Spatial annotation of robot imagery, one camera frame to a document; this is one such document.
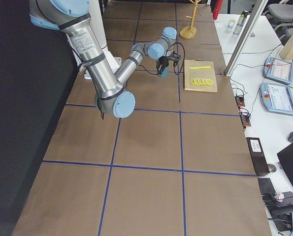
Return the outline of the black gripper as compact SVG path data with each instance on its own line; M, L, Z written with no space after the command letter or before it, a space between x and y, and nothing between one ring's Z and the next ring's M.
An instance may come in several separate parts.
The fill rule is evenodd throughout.
M157 74L161 74L161 72L164 73L167 66L169 66L169 59L165 56L160 57L157 60Z

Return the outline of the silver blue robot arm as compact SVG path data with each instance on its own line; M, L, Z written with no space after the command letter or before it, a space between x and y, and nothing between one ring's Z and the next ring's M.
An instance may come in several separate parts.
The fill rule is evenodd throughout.
M98 1L31 0L29 4L33 25L69 36L91 76L96 89L95 105L103 115L126 118L134 111L135 96L126 90L125 84L145 57L157 61L160 77L167 76L170 60L177 62L180 58L173 50L177 31L166 27L157 41L135 44L122 64L112 69Z

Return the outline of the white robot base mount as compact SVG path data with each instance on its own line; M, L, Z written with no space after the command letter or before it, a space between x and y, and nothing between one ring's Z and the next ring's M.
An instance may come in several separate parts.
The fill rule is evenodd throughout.
M68 0L64 13L72 19L63 31L80 56L84 68L103 91L118 84L108 59L108 52L99 3L97 0Z

